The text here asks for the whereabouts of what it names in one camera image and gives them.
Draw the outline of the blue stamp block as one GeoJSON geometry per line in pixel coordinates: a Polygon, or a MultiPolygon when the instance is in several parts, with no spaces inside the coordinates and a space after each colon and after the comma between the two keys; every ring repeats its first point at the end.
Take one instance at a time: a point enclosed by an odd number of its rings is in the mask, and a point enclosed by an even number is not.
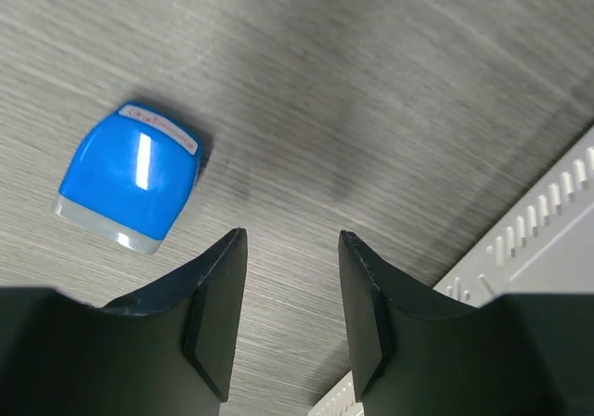
{"type": "Polygon", "coordinates": [[[180,216],[204,165],[204,139],[180,120],[128,101],[74,152],[56,215],[140,254],[154,254],[180,216]]]}

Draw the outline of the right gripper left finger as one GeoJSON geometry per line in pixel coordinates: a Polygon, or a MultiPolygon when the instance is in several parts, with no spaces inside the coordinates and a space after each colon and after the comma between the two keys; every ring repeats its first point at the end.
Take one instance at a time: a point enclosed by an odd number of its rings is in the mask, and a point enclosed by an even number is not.
{"type": "Polygon", "coordinates": [[[5,415],[215,415],[228,400],[248,239],[94,307],[46,287],[1,291],[5,415]]]}

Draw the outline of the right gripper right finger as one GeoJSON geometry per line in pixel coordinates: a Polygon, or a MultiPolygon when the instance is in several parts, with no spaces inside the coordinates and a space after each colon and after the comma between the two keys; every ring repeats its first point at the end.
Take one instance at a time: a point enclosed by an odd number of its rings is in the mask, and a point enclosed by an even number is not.
{"type": "Polygon", "coordinates": [[[474,307],[339,237],[355,398],[367,415],[589,415],[593,298],[505,294],[474,307]]]}

